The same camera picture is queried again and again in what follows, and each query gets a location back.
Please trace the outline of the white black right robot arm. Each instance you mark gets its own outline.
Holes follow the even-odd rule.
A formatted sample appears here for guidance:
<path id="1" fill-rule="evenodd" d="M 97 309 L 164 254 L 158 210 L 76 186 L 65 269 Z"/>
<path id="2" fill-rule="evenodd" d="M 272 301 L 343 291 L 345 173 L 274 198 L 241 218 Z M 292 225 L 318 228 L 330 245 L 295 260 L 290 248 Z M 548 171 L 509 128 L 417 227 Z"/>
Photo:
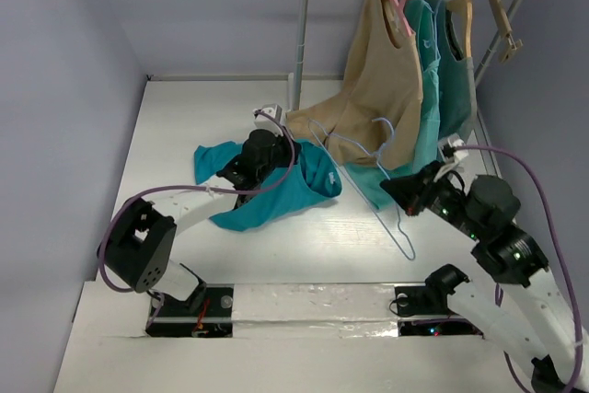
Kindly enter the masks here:
<path id="1" fill-rule="evenodd" d="M 519 200 L 496 176 L 478 176 L 468 188 L 454 185 L 459 178 L 451 166 L 433 161 L 380 186 L 405 214 L 428 210 L 473 240 L 475 261 L 523 316 L 515 318 L 487 299 L 453 264 L 441 266 L 421 284 L 398 289 L 390 303 L 393 312 L 403 318 L 458 315 L 508 355 L 534 391 L 587 391 L 588 333 L 572 298 L 556 285 L 541 247 L 514 223 Z"/>

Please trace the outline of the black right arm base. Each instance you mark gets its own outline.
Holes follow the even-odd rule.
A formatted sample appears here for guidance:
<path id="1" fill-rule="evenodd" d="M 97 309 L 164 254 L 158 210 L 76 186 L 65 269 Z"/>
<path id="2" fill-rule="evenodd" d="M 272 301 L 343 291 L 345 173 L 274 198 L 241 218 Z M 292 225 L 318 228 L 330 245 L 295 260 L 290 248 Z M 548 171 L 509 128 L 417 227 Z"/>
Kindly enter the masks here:
<path id="1" fill-rule="evenodd" d="M 440 295 L 426 286 L 396 287 L 388 309 L 398 318 L 401 337 L 483 336 L 469 321 L 452 313 Z"/>

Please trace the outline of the light blue wire hanger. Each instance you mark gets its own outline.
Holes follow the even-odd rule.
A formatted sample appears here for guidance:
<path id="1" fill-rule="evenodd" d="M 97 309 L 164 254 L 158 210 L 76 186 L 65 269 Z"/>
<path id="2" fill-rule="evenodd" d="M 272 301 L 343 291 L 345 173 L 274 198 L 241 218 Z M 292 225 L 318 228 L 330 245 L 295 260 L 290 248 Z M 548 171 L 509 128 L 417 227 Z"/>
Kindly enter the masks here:
<path id="1" fill-rule="evenodd" d="M 385 148 L 392 144 L 395 135 L 395 129 L 390 120 L 385 117 L 372 119 L 372 123 L 377 122 L 384 125 L 387 135 L 385 141 L 382 142 L 374 152 L 370 152 L 356 140 L 340 135 L 339 133 L 330 133 L 319 121 L 311 118 L 306 119 L 307 129 L 312 134 L 317 145 L 329 157 L 334 167 L 343 174 L 343 177 L 349 182 L 352 188 L 361 196 L 376 220 L 384 228 L 387 235 L 398 248 L 399 252 L 406 260 L 415 261 L 417 258 L 415 248 L 409 235 L 401 226 L 402 216 L 398 204 L 393 202 L 391 197 L 385 198 L 383 191 L 378 191 L 376 189 L 382 180 L 391 178 L 391 172 L 382 166 L 381 158 Z M 326 142 L 329 142 L 332 139 L 337 139 L 343 141 L 347 145 L 353 145 L 359 148 L 369 159 L 369 164 L 358 166 L 353 163 L 339 163 L 326 146 Z M 390 203 L 396 213 L 396 230 L 394 232 L 388 228 L 387 224 L 380 216 L 380 210 Z"/>

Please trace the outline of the turquoise blue t shirt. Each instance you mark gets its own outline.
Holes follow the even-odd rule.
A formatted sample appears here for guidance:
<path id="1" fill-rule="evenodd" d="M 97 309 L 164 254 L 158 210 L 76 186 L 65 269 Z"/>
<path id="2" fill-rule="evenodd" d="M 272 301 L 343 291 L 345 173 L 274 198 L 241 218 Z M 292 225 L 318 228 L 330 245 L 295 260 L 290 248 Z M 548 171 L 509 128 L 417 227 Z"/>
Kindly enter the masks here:
<path id="1" fill-rule="evenodd" d="M 338 197 L 342 191 L 338 170 L 323 149 L 299 139 L 301 151 L 289 175 L 276 189 L 254 197 L 243 206 L 211 218 L 226 230 L 244 232 L 277 218 Z M 194 176 L 204 183 L 241 152 L 241 144 L 229 141 L 194 152 Z"/>

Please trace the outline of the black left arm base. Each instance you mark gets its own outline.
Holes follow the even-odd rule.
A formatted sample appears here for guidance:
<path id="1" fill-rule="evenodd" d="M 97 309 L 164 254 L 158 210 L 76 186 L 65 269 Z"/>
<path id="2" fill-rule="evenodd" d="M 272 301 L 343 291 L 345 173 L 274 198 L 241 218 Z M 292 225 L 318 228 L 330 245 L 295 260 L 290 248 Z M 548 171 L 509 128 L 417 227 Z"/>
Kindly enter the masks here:
<path id="1" fill-rule="evenodd" d="M 145 332 L 155 338 L 231 338 L 234 286 L 213 284 L 180 302 L 170 295 L 152 299 Z"/>

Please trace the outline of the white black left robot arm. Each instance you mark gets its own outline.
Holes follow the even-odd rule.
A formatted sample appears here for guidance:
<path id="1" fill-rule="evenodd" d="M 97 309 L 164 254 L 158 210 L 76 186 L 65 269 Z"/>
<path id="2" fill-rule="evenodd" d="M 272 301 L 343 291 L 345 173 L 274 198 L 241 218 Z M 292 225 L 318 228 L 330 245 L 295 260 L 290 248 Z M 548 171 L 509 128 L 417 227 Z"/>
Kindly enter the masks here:
<path id="1" fill-rule="evenodd" d="M 114 273 L 120 293 L 149 293 L 192 315 L 202 308 L 205 282 L 171 260 L 176 237 L 217 215 L 234 215 L 277 196 L 295 169 L 302 146 L 286 134 L 252 131 L 242 144 L 199 147 L 196 182 L 142 191 L 117 212 L 98 247 L 99 270 Z"/>

